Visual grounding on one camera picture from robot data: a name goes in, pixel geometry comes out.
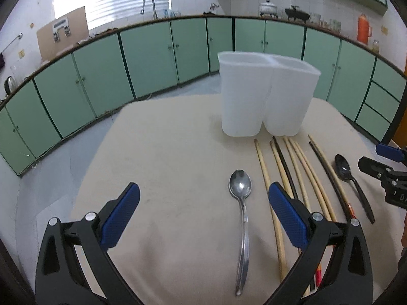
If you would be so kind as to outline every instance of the spoon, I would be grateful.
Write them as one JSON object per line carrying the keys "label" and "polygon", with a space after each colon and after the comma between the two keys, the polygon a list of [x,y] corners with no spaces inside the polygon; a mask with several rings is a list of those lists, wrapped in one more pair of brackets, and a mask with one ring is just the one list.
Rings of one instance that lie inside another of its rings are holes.
{"label": "spoon", "polygon": [[370,207],[368,199],[366,198],[365,194],[363,193],[363,190],[359,186],[359,183],[352,176],[351,167],[349,166],[349,163],[347,162],[345,157],[343,157],[342,155],[336,155],[335,156],[335,165],[336,165],[336,173],[341,180],[343,180],[343,181],[351,180],[355,184],[356,190],[358,192],[359,202],[362,204],[363,209],[365,210],[369,221],[373,224],[375,222],[375,219],[374,219],[374,214],[373,214],[372,208]]}
{"label": "spoon", "polygon": [[252,191],[252,181],[248,174],[243,170],[236,170],[232,173],[229,180],[229,191],[240,204],[243,221],[242,246],[240,251],[239,266],[237,269],[235,296],[240,296],[245,286],[246,277],[249,268],[249,232],[248,232],[248,214],[246,212],[245,199]]}

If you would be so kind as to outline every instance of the towel rack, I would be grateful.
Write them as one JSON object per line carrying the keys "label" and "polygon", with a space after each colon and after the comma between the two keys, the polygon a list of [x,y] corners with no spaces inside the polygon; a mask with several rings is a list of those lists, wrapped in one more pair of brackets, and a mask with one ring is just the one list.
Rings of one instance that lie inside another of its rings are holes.
{"label": "towel rack", "polygon": [[8,47],[10,47],[10,45],[14,42],[14,41],[16,41],[17,39],[21,39],[23,37],[23,33],[20,33],[19,35],[17,35],[14,39],[13,39],[13,41],[11,41],[8,45],[7,45],[7,47],[5,47],[4,49],[3,49],[3,51],[1,52],[2,54],[5,52],[5,50],[8,48]]}

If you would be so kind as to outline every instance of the translucent plastic container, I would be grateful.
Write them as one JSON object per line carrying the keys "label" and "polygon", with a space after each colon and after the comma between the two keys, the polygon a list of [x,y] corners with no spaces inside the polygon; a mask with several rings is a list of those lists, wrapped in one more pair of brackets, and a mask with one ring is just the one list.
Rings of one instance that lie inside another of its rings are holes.
{"label": "translucent plastic container", "polygon": [[221,52],[222,129],[229,136],[260,132],[271,80],[277,67],[272,55]]}
{"label": "translucent plastic container", "polygon": [[272,135],[293,136],[300,130],[321,71],[297,58],[270,56],[278,68],[265,105],[264,125]]}

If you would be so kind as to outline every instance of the table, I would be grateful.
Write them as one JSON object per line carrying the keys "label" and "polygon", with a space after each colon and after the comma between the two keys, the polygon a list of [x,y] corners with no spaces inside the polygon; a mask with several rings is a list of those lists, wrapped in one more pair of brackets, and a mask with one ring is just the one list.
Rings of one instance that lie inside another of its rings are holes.
{"label": "table", "polygon": [[[125,106],[82,182],[72,211],[72,218],[78,220],[117,198],[129,182],[139,184],[139,206],[119,243],[108,253],[145,304],[263,304],[279,284],[273,222],[255,137],[232,138],[224,134],[220,111],[220,95],[174,97]],[[339,221],[344,222],[345,216],[308,145],[308,133],[331,161],[337,153],[347,158],[372,206],[374,225],[369,223],[355,190],[343,183],[367,239],[377,298],[397,272],[403,231],[400,212],[384,202],[385,193],[378,180],[359,172],[359,158],[372,156],[357,131],[329,103],[313,98],[295,139],[316,170]],[[281,182],[269,145],[271,135],[263,127],[256,138],[271,181]],[[278,141],[294,176],[284,142],[281,138]],[[245,170],[253,185],[246,202],[250,263],[239,298],[234,296],[234,290],[242,226],[239,204],[227,188],[236,169]],[[312,210],[321,211],[300,169]],[[291,267],[298,252],[284,237]],[[330,250],[326,252],[323,270],[330,256]],[[101,294],[82,252],[79,257],[89,284]]]}

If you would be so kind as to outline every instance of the faucet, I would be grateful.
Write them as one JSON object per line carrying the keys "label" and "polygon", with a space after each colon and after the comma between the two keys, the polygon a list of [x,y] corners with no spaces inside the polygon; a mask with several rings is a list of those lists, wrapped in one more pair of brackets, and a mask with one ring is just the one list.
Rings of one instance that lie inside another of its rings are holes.
{"label": "faucet", "polygon": [[[155,12],[155,1],[151,0],[153,2],[153,19],[156,20],[158,19],[157,13]],[[143,8],[141,8],[141,15],[144,15],[144,6],[146,4],[146,0],[143,0]]]}

